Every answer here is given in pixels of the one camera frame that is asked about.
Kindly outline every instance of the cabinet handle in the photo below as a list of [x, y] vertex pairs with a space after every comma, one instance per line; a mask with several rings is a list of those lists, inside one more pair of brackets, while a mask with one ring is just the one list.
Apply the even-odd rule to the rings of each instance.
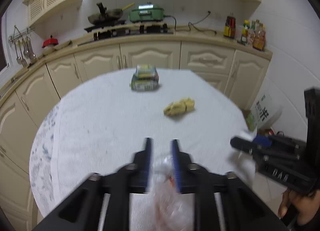
[[239, 69], [238, 62], [235, 62], [235, 70], [231, 74], [231, 78], [234, 78], [234, 76], [236, 76], [236, 72], [238, 71], [238, 69]]
[[7, 152], [7, 151], [2, 147], [2, 145], [0, 145], [0, 149], [1, 149], [4, 153]]
[[117, 55], [117, 63], [118, 63], [118, 69], [121, 69], [121, 67], [120, 67], [120, 56], [119, 55]]
[[21, 101], [24, 103], [24, 105], [25, 105], [25, 107], [27, 108], [27, 110], [30, 111], [30, 109], [29, 109], [27, 103], [24, 101], [23, 97], [21, 97]]
[[124, 59], [124, 64], [123, 64], [123, 67], [126, 68], [127, 67], [127, 60], [126, 60], [126, 57], [125, 55], [123, 55], [123, 59]]
[[77, 79], [79, 79], [78, 71], [75, 64], [73, 64], [73, 69], [75, 70], [75, 75], [77, 76]]

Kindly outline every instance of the power cord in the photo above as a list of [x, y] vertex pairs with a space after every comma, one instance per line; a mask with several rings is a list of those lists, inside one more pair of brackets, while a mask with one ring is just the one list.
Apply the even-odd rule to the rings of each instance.
[[177, 20], [176, 18], [173, 16], [173, 15], [164, 15], [163, 17], [171, 17], [174, 19], [174, 30], [176, 30], [176, 27], [177, 27]]
[[189, 31], [191, 31], [190, 25], [192, 25], [193, 28], [196, 29], [196, 30], [199, 31], [199, 32], [212, 31], [212, 30], [200, 30], [199, 28], [197, 28], [197, 27], [195, 26], [196, 24], [199, 24], [199, 23], [201, 23], [202, 21], [204, 21], [210, 14], [211, 14], [211, 11], [208, 11], [208, 14], [207, 14], [204, 18], [202, 18], [201, 20], [199, 20], [198, 22], [196, 22], [196, 23], [191, 23], [191, 22], [189, 22], [189, 23], [188, 23]]

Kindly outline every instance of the pan handle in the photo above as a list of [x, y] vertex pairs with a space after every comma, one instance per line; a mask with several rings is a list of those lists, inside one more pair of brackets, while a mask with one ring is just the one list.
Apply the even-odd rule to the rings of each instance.
[[106, 16], [106, 10], [104, 9], [102, 2], [97, 3], [97, 6], [100, 10], [101, 15]]

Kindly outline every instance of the countertop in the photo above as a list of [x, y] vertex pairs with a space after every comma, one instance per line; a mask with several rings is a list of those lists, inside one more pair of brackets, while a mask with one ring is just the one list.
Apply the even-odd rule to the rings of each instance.
[[[101, 29], [100, 32], [104, 32], [108, 30], [108, 28]], [[93, 40], [93, 33], [91, 32], [83, 37], [72, 40], [72, 44], [67, 47], [55, 51], [47, 56], [39, 58], [35, 64], [33, 64], [29, 69], [23, 68], [19, 71], [13, 78], [19, 78], [15, 80], [13, 83], [7, 83], [0, 90], [1, 98], [0, 98], [0, 106], [6, 101], [6, 99], [15, 91], [15, 89], [25, 81], [32, 73], [34, 73], [37, 69], [39, 69], [44, 64], [54, 61], [63, 56], [67, 56], [73, 53], [86, 51], [89, 49], [99, 48], [108, 45], [117, 45], [124, 43], [136, 43], [136, 42], [151, 42], [151, 41], [184, 41], [184, 42], [193, 42], [200, 44], [211, 44], [216, 46], [234, 48], [237, 50], [241, 50], [247, 53], [251, 53], [257, 56], [260, 56], [264, 59], [271, 60], [272, 52], [268, 49], [264, 51], [259, 51], [241, 44], [238, 44], [235, 39], [229, 39], [223, 37], [221, 32], [218, 32], [217, 35], [210, 30], [206, 32], [199, 32], [196, 30], [186, 31], [177, 29], [176, 32], [168, 33], [168, 34], [140, 34], [140, 35], [131, 35], [131, 36], [123, 36], [123, 37], [114, 37], [105, 40], [93, 41], [86, 43], [90, 40]]]

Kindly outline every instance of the red lid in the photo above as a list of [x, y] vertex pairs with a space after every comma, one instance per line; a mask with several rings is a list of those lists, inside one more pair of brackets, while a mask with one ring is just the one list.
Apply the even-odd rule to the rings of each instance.
[[58, 44], [58, 40], [55, 39], [55, 38], [52, 38], [52, 35], [50, 35], [50, 39], [45, 40], [43, 42], [42, 48], [44, 48], [44, 47], [46, 47], [46, 46], [48, 46], [50, 44], [53, 44], [53, 45], [57, 45]]

